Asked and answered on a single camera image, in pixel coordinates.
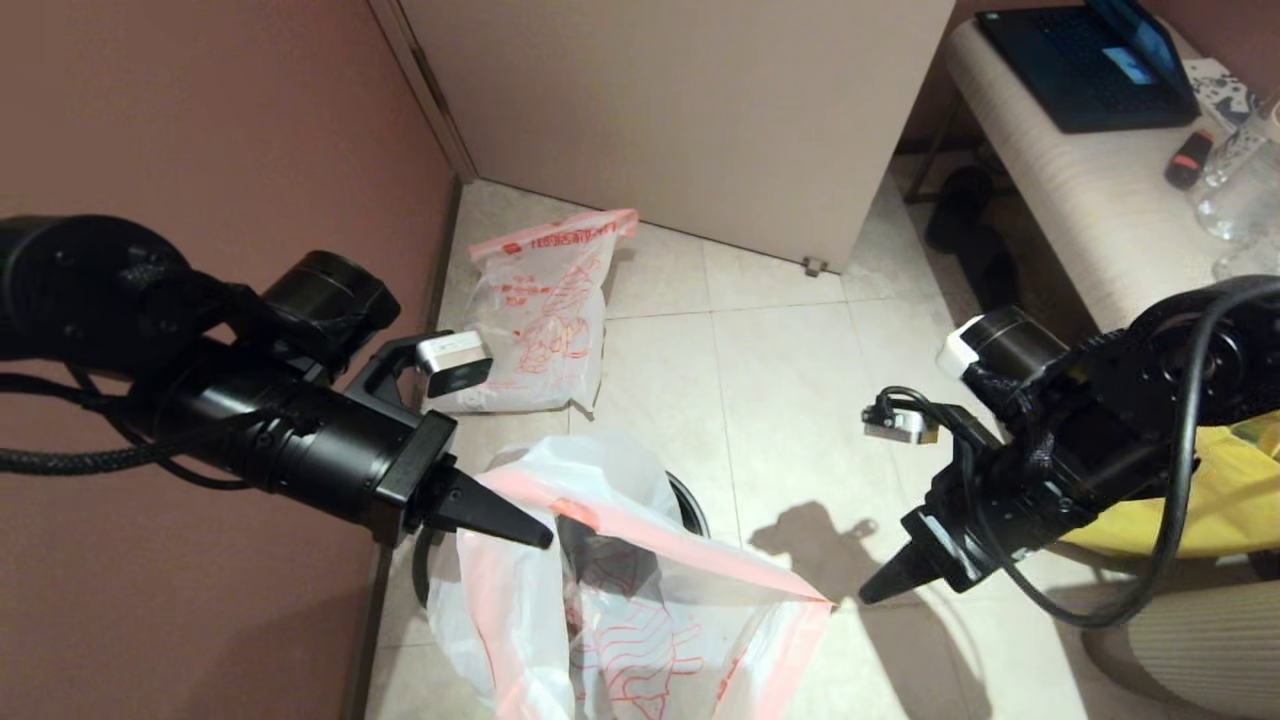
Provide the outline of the beige door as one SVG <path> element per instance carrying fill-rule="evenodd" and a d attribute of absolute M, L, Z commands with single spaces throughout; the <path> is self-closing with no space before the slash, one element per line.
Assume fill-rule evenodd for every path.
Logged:
<path fill-rule="evenodd" d="M 401 0 L 486 181 L 844 272 L 956 0 Z"/>

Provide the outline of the white red-printed used trash bag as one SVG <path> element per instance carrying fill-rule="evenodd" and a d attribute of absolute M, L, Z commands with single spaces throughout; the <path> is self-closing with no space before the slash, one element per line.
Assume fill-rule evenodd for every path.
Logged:
<path fill-rule="evenodd" d="M 429 402 L 442 413 L 593 413 L 602 384 L 605 293 L 637 211 L 589 211 L 476 243 L 462 314 L 493 357 L 486 380 Z"/>

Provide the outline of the cream ribbed pedestal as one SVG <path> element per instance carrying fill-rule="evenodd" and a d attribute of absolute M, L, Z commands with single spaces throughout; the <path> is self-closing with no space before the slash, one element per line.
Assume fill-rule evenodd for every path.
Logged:
<path fill-rule="evenodd" d="M 1082 643 L 1137 694 L 1280 720 L 1280 580 L 1164 594 L 1120 626 L 1084 630 Z"/>

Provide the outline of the clear drinking glass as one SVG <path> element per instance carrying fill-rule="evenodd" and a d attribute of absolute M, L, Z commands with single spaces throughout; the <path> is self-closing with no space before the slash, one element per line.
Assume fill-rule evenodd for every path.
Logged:
<path fill-rule="evenodd" d="M 1217 259 L 1211 273 L 1216 281 L 1243 275 L 1280 275 L 1280 236 L 1245 240 Z"/>

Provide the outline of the black laptop blue screen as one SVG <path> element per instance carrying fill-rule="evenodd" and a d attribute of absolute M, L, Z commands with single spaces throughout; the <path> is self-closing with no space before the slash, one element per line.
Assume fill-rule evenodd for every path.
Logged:
<path fill-rule="evenodd" d="M 1065 135 L 1183 127 L 1201 114 L 1170 32 L 1138 0 L 980 12 L 975 26 Z"/>

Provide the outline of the white wood-grain table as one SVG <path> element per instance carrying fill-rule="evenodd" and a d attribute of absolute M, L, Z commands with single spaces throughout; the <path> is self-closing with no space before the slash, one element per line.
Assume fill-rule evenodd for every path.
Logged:
<path fill-rule="evenodd" d="M 1034 215 L 1093 322 L 1128 325 L 1213 282 L 1226 243 L 1165 179 L 1193 127 L 1065 135 L 974 20 L 941 45 L 954 87 Z"/>

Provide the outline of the black slipper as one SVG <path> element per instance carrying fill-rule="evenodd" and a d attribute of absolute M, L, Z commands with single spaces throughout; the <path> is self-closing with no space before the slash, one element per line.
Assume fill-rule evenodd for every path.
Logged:
<path fill-rule="evenodd" d="M 995 197 L 992 176 L 979 167 L 961 167 L 946 177 L 925 225 L 925 243 L 954 254 L 966 233 L 978 227 Z"/>
<path fill-rule="evenodd" d="M 980 310 L 1023 305 L 1018 263 L 998 232 L 988 225 L 969 228 L 956 255 Z"/>

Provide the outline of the beige door frame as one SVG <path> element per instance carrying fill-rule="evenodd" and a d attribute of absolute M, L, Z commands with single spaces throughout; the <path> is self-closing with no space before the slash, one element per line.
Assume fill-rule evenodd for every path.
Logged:
<path fill-rule="evenodd" d="M 411 27 L 402 0 L 365 1 L 454 176 L 465 184 L 477 181 L 477 168 L 465 146 L 425 49 Z"/>

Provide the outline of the yellow fabric tote bag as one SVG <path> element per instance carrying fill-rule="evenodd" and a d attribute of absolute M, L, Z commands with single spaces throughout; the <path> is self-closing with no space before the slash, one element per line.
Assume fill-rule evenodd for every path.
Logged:
<path fill-rule="evenodd" d="M 1280 410 L 1198 428 L 1196 455 L 1178 557 L 1280 550 Z M 1147 556 L 1162 511 L 1161 498 L 1124 501 L 1062 542 L 1108 556 Z"/>

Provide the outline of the clear pink-edged new trash bag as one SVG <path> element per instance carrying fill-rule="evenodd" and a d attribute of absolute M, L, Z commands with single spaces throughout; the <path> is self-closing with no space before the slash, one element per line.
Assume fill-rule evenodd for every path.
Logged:
<path fill-rule="evenodd" d="M 782 720 L 833 606 L 690 532 L 654 452 L 549 436 L 479 482 L 552 534 L 462 529 L 428 561 L 436 646 L 495 720 Z"/>

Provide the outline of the clear glass cups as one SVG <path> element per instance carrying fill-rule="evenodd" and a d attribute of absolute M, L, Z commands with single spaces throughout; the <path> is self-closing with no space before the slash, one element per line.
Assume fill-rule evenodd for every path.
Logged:
<path fill-rule="evenodd" d="M 1213 237 L 1242 242 L 1280 217 L 1280 91 L 1215 146 L 1201 183 L 1196 219 Z"/>

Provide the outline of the blue and white booklet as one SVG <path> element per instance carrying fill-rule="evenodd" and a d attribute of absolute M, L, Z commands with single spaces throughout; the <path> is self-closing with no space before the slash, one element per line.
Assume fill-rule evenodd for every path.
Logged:
<path fill-rule="evenodd" d="M 1197 58 L 1183 61 L 1184 70 L 1202 110 L 1228 129 L 1236 129 L 1253 114 L 1256 94 L 1221 61 Z"/>

